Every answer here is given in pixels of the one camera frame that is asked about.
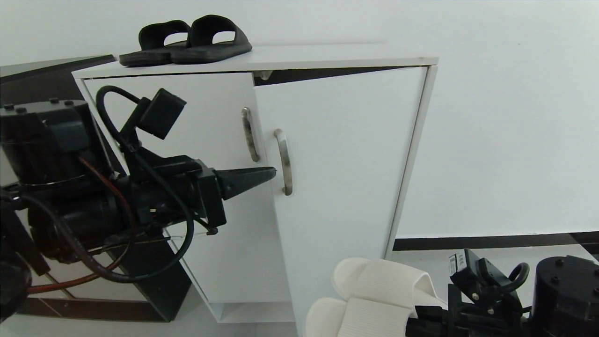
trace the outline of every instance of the black connector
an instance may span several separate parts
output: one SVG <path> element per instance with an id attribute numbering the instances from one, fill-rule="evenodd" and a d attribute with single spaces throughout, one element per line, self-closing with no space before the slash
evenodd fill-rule
<path id="1" fill-rule="evenodd" d="M 140 117 L 137 127 L 163 140 L 179 118 L 185 104 L 186 101 L 161 88 Z"/>

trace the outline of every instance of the cabinet top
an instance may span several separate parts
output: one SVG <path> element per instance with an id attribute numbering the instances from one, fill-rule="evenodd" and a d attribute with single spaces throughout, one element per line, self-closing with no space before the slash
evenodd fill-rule
<path id="1" fill-rule="evenodd" d="M 417 67 L 435 65 L 437 57 L 423 56 L 392 43 L 256 46 L 249 53 L 210 64 L 126 68 L 118 62 L 73 72 L 76 79 L 160 74 L 220 73 L 285 69 Z"/>

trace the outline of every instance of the cabinet handle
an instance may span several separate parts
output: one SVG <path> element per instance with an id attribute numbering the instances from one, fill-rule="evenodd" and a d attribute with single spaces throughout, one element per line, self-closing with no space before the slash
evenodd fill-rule
<path id="1" fill-rule="evenodd" d="M 279 144 L 279 153 L 281 155 L 281 165 L 283 166 L 283 192 L 285 195 L 291 195 L 294 191 L 294 179 L 291 175 L 291 162 L 289 161 L 289 149 L 287 148 L 287 136 L 281 129 L 274 130 L 274 136 L 277 137 Z"/>
<path id="2" fill-rule="evenodd" d="M 252 125 L 250 124 L 250 119 L 252 118 L 252 113 L 250 112 L 250 108 L 241 109 L 241 121 L 243 123 L 243 131 L 246 134 L 246 143 L 247 148 L 250 151 L 250 157 L 254 163 L 260 161 L 260 156 L 258 155 L 258 151 L 256 151 L 256 143 L 254 142 L 254 135 L 252 133 Z"/>

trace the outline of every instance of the cabinet door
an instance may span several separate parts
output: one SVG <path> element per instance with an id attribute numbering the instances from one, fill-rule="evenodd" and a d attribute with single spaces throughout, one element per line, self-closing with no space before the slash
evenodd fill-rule
<path id="1" fill-rule="evenodd" d="M 385 253 L 425 73 L 402 68 L 256 88 L 300 335 L 310 305 L 337 297 L 330 275 L 339 261 Z M 291 164 L 290 195 L 282 154 Z"/>
<path id="2" fill-rule="evenodd" d="M 148 98 L 165 88 L 187 101 L 165 140 L 138 130 L 144 147 L 160 156 L 189 155 L 218 170 L 266 165 L 265 160 L 254 163 L 251 159 L 242 123 L 242 109 L 256 108 L 250 73 L 122 77 L 86 80 L 85 84 L 93 99 L 100 87 L 115 85 Z M 118 128 L 135 107 L 117 94 L 106 95 L 105 104 Z M 270 186 L 258 186 L 224 205 L 227 224 L 219 227 L 215 236 L 195 238 L 185 255 L 208 300 L 289 300 Z M 185 232 L 184 224 L 167 230 L 173 236 Z M 205 230 L 196 223 L 195 231 Z"/>

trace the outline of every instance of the white wall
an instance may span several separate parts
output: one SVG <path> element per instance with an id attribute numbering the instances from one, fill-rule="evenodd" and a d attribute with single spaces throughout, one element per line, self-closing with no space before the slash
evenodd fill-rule
<path id="1" fill-rule="evenodd" d="M 398 236 L 599 230 L 599 2 L 0 6 L 0 65 L 130 52 L 143 25 L 208 13 L 254 45 L 396 40 L 439 55 Z"/>

